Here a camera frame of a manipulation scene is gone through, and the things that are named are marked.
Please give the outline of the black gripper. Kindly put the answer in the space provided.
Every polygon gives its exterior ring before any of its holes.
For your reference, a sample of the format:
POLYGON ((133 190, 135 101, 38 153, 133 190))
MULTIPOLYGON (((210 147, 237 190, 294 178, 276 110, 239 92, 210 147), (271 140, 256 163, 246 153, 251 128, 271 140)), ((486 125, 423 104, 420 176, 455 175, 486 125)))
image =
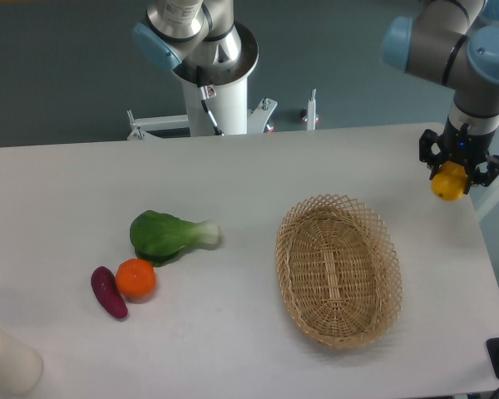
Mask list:
POLYGON ((467 174, 465 193, 475 186, 488 187, 499 175, 499 155, 490 155, 489 147, 496 131, 472 135, 468 127, 462 133, 456 124, 446 120, 441 136, 426 129, 419 138, 418 157, 430 170, 432 180, 446 161, 464 166, 467 174))

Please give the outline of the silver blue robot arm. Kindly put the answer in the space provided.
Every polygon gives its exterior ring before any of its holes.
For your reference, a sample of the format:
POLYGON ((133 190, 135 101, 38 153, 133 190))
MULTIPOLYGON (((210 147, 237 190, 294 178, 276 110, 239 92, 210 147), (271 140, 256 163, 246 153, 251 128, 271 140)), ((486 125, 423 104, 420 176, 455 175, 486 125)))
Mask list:
MULTIPOLYGON (((384 63, 454 92, 443 132, 424 131, 419 141, 419 160, 442 200, 458 200, 499 175, 499 155, 489 151, 499 126, 499 26, 472 30, 487 6, 428 1, 418 17, 396 18, 382 43, 384 63)), ((259 48, 234 19, 231 1, 154 1, 132 36, 153 65, 180 80, 193 136, 268 130, 276 102, 247 106, 259 48)))

